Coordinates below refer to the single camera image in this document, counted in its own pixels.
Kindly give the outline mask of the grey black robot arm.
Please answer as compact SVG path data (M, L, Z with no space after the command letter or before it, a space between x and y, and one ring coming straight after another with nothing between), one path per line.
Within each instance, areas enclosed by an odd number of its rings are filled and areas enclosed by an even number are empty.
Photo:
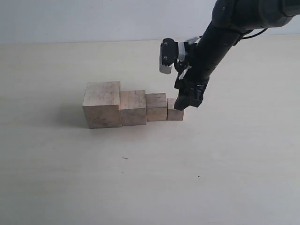
M282 27L300 13L298 0L218 0L205 32L185 41L186 55L179 57L175 88L176 110L198 107L210 75L228 51L256 29Z

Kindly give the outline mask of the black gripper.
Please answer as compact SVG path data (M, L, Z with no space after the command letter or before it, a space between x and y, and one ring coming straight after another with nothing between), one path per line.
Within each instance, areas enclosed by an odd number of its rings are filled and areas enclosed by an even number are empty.
M186 89L209 79L212 72L240 38L240 32L229 28L218 28L210 23L198 44L188 57L190 69L182 80L177 79L174 87L179 89L174 109L183 111L187 107L198 108L203 102L203 90Z

